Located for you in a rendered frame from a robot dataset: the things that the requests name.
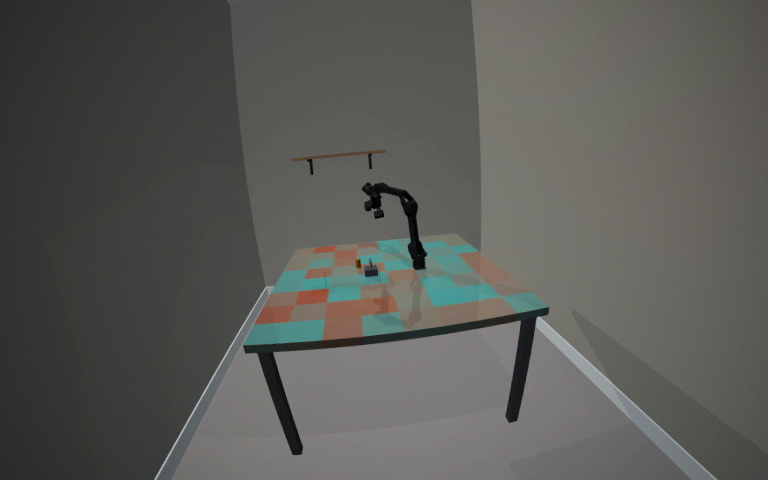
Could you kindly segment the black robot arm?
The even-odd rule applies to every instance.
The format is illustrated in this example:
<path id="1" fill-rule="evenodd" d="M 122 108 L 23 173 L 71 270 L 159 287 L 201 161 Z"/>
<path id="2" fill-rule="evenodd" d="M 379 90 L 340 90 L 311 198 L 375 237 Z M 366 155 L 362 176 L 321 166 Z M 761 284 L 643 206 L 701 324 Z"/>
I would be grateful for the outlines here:
<path id="1" fill-rule="evenodd" d="M 408 193 L 407 190 L 403 190 L 399 188 L 391 188 L 384 183 L 374 184 L 373 187 L 370 185 L 370 183 L 366 183 L 366 185 L 362 187 L 362 190 L 367 195 L 371 195 L 371 200 L 375 203 L 379 202 L 380 199 L 382 198 L 380 193 L 388 193 L 388 194 L 392 194 L 400 197 L 400 202 L 403 206 L 404 213 L 408 217 L 410 239 L 411 239 L 410 244 L 408 244 L 408 251 L 413 260 L 413 267 L 415 268 L 415 270 L 426 269 L 425 257 L 427 257 L 427 252 L 423 249 L 423 245 L 419 240 L 417 219 L 416 219 L 416 215 L 418 211 L 418 203 L 415 201 L 415 199 Z M 406 202 L 405 198 L 409 201 Z M 371 200 L 364 202 L 364 208 L 366 211 L 371 211 L 372 208 L 375 209 Z"/>

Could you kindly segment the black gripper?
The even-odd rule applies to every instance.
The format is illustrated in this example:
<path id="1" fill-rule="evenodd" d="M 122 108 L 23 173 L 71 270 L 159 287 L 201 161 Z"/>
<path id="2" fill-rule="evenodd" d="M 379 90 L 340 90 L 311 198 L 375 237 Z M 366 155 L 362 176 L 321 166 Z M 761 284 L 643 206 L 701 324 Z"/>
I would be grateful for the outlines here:
<path id="1" fill-rule="evenodd" d="M 370 200 L 371 200 L 371 195 L 370 195 Z M 377 208 L 377 211 L 374 212 L 375 219 L 384 217 L 383 210 L 380 209 L 380 207 L 382 206 L 381 205 L 381 199 L 380 199 L 379 202 L 376 202 L 376 203 L 372 201 L 372 204 L 374 205 L 375 208 Z"/>

